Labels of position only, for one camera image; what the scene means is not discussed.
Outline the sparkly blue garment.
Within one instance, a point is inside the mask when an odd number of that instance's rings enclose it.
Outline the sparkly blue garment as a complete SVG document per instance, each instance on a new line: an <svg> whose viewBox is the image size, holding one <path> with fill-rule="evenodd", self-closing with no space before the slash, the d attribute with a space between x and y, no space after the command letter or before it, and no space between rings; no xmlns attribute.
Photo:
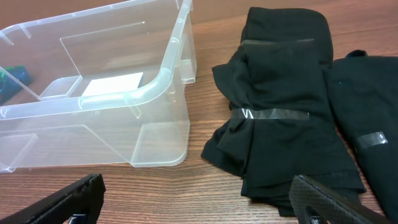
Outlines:
<svg viewBox="0 0 398 224"><path fill-rule="evenodd" d="M24 66L16 65L13 67L5 67L4 69L24 85L30 85L32 83L32 79ZM10 100L21 90L22 87L20 84L7 76L4 71L1 71L1 105L7 100Z"/></svg>

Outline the large black garment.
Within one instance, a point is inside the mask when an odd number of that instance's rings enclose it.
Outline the large black garment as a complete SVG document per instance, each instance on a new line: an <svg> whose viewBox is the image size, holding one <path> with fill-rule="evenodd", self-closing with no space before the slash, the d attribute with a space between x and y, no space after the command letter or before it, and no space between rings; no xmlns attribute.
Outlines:
<svg viewBox="0 0 398 224"><path fill-rule="evenodd" d="M202 158L243 180L241 195L294 215L289 191L307 175L354 202L365 192L337 135L324 75L333 63L326 18L309 9L252 7L240 45L213 67L231 117Z"/></svg>

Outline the small black garment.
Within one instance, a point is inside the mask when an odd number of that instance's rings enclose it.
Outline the small black garment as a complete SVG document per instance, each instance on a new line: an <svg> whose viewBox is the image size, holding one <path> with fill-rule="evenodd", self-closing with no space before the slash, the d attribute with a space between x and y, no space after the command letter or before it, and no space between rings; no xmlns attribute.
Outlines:
<svg viewBox="0 0 398 224"><path fill-rule="evenodd" d="M397 57L354 50L325 76L344 138L382 211L397 222Z"/></svg>

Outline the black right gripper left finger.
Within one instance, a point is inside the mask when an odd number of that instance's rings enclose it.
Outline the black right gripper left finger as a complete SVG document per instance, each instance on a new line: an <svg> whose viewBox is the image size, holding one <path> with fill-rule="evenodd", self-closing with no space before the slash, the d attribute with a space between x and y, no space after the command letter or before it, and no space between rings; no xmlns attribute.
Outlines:
<svg viewBox="0 0 398 224"><path fill-rule="evenodd" d="M97 223L106 187L101 174L90 174L1 220L1 224Z"/></svg>

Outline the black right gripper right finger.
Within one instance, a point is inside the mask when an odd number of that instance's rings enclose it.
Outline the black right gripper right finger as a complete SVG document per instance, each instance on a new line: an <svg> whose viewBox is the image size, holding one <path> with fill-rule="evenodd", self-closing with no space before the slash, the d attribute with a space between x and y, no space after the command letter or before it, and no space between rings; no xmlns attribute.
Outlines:
<svg viewBox="0 0 398 224"><path fill-rule="evenodd" d="M289 199L300 224L391 224L386 217L354 203L305 176L293 178Z"/></svg>

